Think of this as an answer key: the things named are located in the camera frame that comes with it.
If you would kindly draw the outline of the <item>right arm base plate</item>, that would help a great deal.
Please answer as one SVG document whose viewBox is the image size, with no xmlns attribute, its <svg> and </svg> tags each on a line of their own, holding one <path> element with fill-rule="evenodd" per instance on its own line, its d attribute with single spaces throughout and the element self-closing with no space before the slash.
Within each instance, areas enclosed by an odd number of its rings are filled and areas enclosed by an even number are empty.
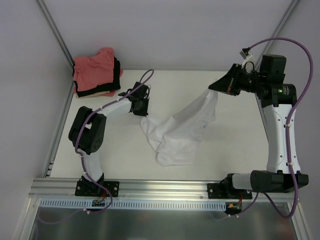
<svg viewBox="0 0 320 240">
<path fill-rule="evenodd" d="M 223 183 L 208 183 L 207 196 L 209 199 L 223 199 L 223 200 L 252 200 L 253 195 L 247 190 L 227 189 Z"/>
</svg>

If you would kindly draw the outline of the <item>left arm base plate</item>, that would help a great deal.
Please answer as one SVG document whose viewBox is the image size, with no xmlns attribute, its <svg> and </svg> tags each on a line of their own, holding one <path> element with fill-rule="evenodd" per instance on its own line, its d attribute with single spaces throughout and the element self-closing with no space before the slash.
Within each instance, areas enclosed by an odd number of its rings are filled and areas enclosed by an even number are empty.
<svg viewBox="0 0 320 240">
<path fill-rule="evenodd" d="M 119 181 L 100 179 L 98 184 L 107 189 L 112 197 L 118 197 L 120 189 Z M 97 186 L 93 182 L 82 178 L 76 184 L 74 195 L 77 197 L 101 197 L 104 191 L 105 190 L 100 186 Z"/>
</svg>

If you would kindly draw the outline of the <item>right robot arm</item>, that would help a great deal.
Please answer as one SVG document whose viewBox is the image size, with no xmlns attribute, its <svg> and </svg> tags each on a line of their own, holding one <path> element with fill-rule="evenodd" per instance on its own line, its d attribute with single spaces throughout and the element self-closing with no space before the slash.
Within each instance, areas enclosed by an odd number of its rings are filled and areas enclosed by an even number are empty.
<svg viewBox="0 0 320 240">
<path fill-rule="evenodd" d="M 309 183 L 301 173 L 295 147 L 295 115 L 290 113 L 297 103 L 297 90 L 285 84 L 287 59 L 283 55 L 265 54 L 259 71 L 255 58 L 248 52 L 242 55 L 242 64 L 235 63 L 218 81 L 209 86 L 230 96 L 242 91 L 257 97 L 260 115 L 268 142 L 268 160 L 265 170 L 250 173 L 229 173 L 212 192 L 235 199 L 246 191 L 256 193 L 291 193 L 294 185 L 302 188 Z"/>
</svg>

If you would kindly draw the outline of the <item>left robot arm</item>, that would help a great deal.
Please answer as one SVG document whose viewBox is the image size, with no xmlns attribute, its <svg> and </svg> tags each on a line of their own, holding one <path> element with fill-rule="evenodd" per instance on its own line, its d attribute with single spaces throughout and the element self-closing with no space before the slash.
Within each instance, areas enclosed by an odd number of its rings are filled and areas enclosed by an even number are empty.
<svg viewBox="0 0 320 240">
<path fill-rule="evenodd" d="M 118 95 L 118 98 L 96 110 L 82 106 L 71 125 L 68 139 L 81 159 L 82 179 L 93 196 L 104 190 L 104 178 L 98 150 L 103 144 L 107 121 L 127 113 L 145 117 L 148 115 L 150 87 L 136 82 L 133 88 Z"/>
</svg>

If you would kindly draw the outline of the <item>white t shirt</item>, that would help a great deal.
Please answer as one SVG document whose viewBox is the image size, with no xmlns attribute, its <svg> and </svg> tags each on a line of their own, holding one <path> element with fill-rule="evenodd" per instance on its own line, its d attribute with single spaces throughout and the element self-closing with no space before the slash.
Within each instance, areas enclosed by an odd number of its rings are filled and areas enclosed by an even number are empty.
<svg viewBox="0 0 320 240">
<path fill-rule="evenodd" d="M 148 115 L 140 126 L 163 167 L 193 164 L 208 124 L 216 120 L 218 92 L 207 89 L 165 121 Z"/>
</svg>

